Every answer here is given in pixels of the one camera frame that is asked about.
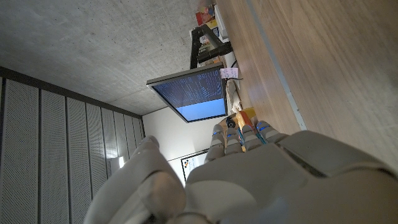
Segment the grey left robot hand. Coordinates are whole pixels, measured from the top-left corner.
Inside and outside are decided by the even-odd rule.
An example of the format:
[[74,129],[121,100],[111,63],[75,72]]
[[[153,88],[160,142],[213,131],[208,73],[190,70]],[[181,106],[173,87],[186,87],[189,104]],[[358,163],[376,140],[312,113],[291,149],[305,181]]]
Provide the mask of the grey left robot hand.
[[213,129],[182,182],[145,137],[95,195],[85,223],[396,223],[397,172],[311,131]]

